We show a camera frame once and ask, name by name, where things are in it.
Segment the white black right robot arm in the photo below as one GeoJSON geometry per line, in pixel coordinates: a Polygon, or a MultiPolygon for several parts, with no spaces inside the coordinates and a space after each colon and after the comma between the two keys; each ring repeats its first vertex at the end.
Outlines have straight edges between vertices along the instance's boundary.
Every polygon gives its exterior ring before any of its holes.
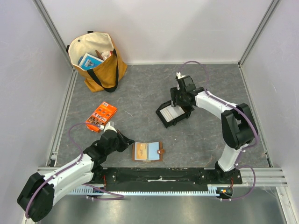
{"type": "Polygon", "coordinates": [[[190,76],[176,74],[177,87],[171,88],[171,106],[195,106],[204,109],[221,121],[225,147],[215,164],[214,178],[218,183],[226,183],[238,166],[241,153],[246,151],[252,140],[257,140],[258,132],[250,110],[243,104],[225,101],[206,88],[197,88],[190,76]]]}

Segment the black card box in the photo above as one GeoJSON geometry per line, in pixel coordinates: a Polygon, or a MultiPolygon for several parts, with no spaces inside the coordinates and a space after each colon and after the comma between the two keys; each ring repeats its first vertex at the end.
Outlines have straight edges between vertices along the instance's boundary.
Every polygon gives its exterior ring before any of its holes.
{"type": "Polygon", "coordinates": [[[194,111],[193,106],[175,106],[172,107],[171,100],[161,104],[156,110],[156,115],[159,117],[165,128],[175,126],[178,122],[188,119],[194,111]]]}

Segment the tan leather card holder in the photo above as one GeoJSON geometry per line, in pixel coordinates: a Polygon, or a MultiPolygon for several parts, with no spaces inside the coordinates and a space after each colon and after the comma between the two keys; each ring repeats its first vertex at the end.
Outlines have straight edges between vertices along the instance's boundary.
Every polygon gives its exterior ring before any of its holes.
{"type": "MultiPolygon", "coordinates": [[[[132,145],[132,160],[133,161],[139,161],[135,160],[135,144],[132,145]]],[[[162,161],[163,160],[163,154],[165,153],[165,150],[163,149],[162,142],[148,142],[147,144],[147,160],[143,162],[156,162],[156,161],[162,161]]]]}

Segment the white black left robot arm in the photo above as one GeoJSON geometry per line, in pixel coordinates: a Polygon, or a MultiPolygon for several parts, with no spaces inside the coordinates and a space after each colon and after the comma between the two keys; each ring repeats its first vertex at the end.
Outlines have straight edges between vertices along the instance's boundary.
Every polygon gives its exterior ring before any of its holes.
{"type": "Polygon", "coordinates": [[[133,143],[119,130],[108,129],[99,140],[61,168],[46,175],[38,172],[32,174],[17,198],[25,217],[38,222],[49,214],[60,199],[78,186],[90,181],[99,183],[103,177],[102,163],[107,157],[115,151],[123,152],[133,143]]]}

